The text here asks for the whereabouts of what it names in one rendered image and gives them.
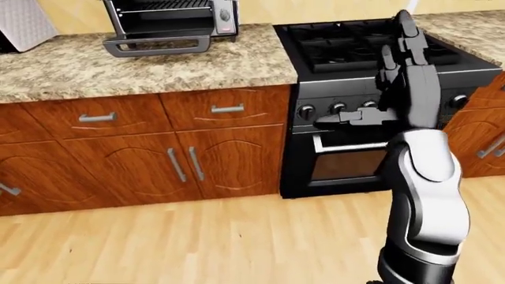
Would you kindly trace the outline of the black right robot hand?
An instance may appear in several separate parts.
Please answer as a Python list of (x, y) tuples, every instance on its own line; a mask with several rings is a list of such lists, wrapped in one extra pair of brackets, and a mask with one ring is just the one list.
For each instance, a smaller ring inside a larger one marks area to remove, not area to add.
[(398, 11), (393, 21), (395, 41), (383, 45), (378, 58), (378, 106), (327, 115), (315, 120), (315, 127), (333, 130), (344, 125), (382, 125), (385, 121), (399, 122), (408, 129), (436, 127), (441, 88), (436, 67), (425, 57), (425, 34), (405, 9)]

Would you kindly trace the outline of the wooden cabinet door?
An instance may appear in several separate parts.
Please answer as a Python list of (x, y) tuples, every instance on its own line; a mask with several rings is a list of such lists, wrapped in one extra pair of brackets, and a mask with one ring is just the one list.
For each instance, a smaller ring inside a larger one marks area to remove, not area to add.
[[(282, 124), (177, 132), (206, 199), (277, 193), (284, 135)], [(189, 146), (196, 148), (203, 181), (197, 177)]]
[(57, 141), (0, 145), (0, 216), (117, 207), (109, 193)]
[(484, 150), (505, 133), (505, 107), (459, 111), (445, 127), (450, 149), (458, 158), (465, 178), (505, 175), (505, 154), (480, 159)]
[[(63, 141), (63, 146), (120, 200), (120, 205), (202, 199), (174, 133), (72, 139)], [(168, 148), (174, 148), (186, 182), (175, 172)]]

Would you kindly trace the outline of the silver black toaster oven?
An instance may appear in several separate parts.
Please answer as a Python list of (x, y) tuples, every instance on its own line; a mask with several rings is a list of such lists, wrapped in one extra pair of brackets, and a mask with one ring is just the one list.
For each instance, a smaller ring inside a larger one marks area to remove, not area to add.
[(102, 0), (114, 31), (125, 37), (238, 34), (237, 0)]

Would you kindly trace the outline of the wooden drawer front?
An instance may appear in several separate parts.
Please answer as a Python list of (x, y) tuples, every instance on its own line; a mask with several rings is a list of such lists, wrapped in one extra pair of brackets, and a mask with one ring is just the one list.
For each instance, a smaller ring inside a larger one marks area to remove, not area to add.
[[(176, 130), (216, 129), (269, 125), (286, 122), (289, 106), (288, 84), (267, 87), (171, 92), (160, 99)], [(237, 113), (211, 113), (211, 106), (232, 107), (243, 103)]]
[[(114, 96), (26, 103), (24, 108), (50, 134), (62, 139), (169, 132), (171, 124), (157, 95)], [(90, 116), (117, 114), (109, 122), (79, 122)]]
[(487, 87), (479, 87), (470, 97), (464, 110), (504, 108), (505, 73), (497, 76)]
[(0, 144), (50, 139), (52, 136), (19, 104), (0, 104)]

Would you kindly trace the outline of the black gas stove range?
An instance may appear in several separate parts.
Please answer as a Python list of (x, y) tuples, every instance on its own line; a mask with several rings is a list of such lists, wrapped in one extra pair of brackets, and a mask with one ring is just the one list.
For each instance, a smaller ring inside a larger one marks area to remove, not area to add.
[[(333, 130), (313, 125), (318, 118), (331, 115), (329, 106), (333, 103), (345, 103), (343, 111), (354, 112), (365, 101), (379, 102), (377, 61), (382, 46), (395, 41), (394, 27), (390, 18), (275, 26), (298, 74), (289, 106), (282, 198), (385, 190), (378, 169), (386, 148), (315, 153), (312, 136), (319, 134), (323, 146), (343, 146), (389, 142), (403, 130), (396, 121)], [(316, 111), (310, 120), (303, 120), (297, 111), (308, 104)]]

